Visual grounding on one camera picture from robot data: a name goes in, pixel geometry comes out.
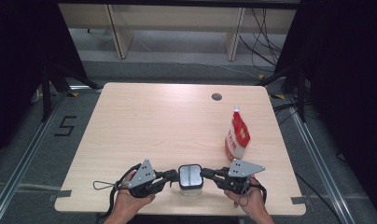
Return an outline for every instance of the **metal bracket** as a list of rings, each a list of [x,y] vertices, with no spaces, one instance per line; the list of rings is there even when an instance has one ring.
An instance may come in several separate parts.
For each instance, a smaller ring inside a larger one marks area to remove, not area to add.
[[[243,177],[249,176],[261,171],[264,171],[265,167],[247,161],[241,161],[234,159],[229,169],[229,176],[231,177]]]
[[[128,189],[132,189],[154,179],[156,179],[156,173],[154,172],[150,161],[145,159],[133,178],[128,182],[124,182],[128,184]]]

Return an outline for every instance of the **hand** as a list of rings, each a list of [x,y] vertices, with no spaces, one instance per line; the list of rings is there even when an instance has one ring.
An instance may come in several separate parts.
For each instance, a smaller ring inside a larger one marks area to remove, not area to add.
[[[258,181],[256,178],[250,179],[251,184],[256,185]],[[260,189],[250,188],[245,195],[239,195],[229,190],[224,190],[224,193],[231,200],[234,201],[234,207],[241,205],[242,209],[250,216],[250,218],[258,224],[273,223],[272,218],[268,214]]]
[[[130,172],[125,179],[131,180],[134,173],[135,171]],[[142,207],[153,202],[155,198],[155,194],[150,194],[145,198],[134,198],[127,190],[127,186],[119,186],[119,193],[117,194],[114,209],[112,214],[105,221],[105,224],[127,223]]]

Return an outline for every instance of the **aluminum rail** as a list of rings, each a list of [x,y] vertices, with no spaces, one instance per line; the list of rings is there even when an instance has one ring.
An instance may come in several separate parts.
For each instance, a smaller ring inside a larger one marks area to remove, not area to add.
[[[287,95],[286,99],[289,104],[295,103],[291,95]],[[337,215],[340,218],[341,223],[356,223],[351,211],[349,210],[348,204],[343,198],[340,189],[334,181],[330,170],[328,169],[325,161],[323,160],[322,155],[319,152],[319,149],[317,148],[316,143],[314,142],[314,139],[312,138],[307,125],[301,121],[299,115],[295,113],[294,108],[290,107],[290,111],[293,114],[294,121],[296,122],[296,125],[299,128],[301,137],[304,140],[305,145],[307,146],[308,152],[310,153],[311,158],[313,159],[314,166],[316,167],[316,170],[319,173],[320,178],[322,179],[323,185],[325,186],[326,191],[328,192],[328,196],[330,197],[331,202],[334,205],[334,208],[337,212]]]
[[[15,191],[17,190],[22,178],[24,177],[26,171],[28,170],[32,160],[35,157],[35,154],[42,143],[42,140],[49,128],[49,125],[54,119],[55,112],[57,108],[60,106],[61,102],[65,98],[66,93],[60,93],[54,104],[52,105],[52,111],[49,114],[49,117],[41,122],[40,126],[38,127],[34,138],[32,139],[29,146],[26,148],[20,162],[18,163],[17,167],[15,168],[13,174],[11,175],[8,182],[6,182],[5,186],[0,193],[0,219],[2,218],[3,214],[5,213],[9,203],[11,202]]]

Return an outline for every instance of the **table top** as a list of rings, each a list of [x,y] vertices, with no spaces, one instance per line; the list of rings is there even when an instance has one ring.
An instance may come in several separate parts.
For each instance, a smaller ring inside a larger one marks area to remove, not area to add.
[[[216,101],[214,93],[222,96]],[[156,171],[197,163],[202,168],[230,167],[224,139],[234,106],[251,134],[243,160],[265,166],[256,175],[268,191],[271,215],[299,216],[301,197],[286,146],[263,87],[108,83],[92,113],[55,208],[69,212],[105,212],[110,189],[95,190],[95,180],[114,183],[137,163],[149,159]],[[139,211],[153,215],[241,216],[223,190],[204,179],[202,194],[184,196],[178,183],[165,185],[153,203]]]

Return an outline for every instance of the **black tape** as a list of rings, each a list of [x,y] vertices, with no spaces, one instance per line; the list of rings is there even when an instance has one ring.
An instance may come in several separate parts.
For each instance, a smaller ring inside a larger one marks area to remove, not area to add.
[[[65,117],[63,117],[63,121],[60,124],[60,128],[67,128],[67,129],[69,129],[69,133],[56,133],[56,134],[54,134],[54,136],[58,136],[58,137],[61,137],[61,136],[63,136],[63,137],[70,136],[70,134],[72,133],[72,131],[75,128],[75,126],[64,125],[64,122],[67,119],[76,119],[76,118],[77,118],[77,116],[65,116]]]
[[[294,197],[290,199],[291,199],[291,202],[293,202],[293,204],[305,203],[305,199],[303,197]]]
[[[72,190],[58,191],[57,194],[49,195],[49,202],[55,203],[55,201],[57,201],[57,198],[67,198],[67,197],[70,197],[71,194],[72,194]]]

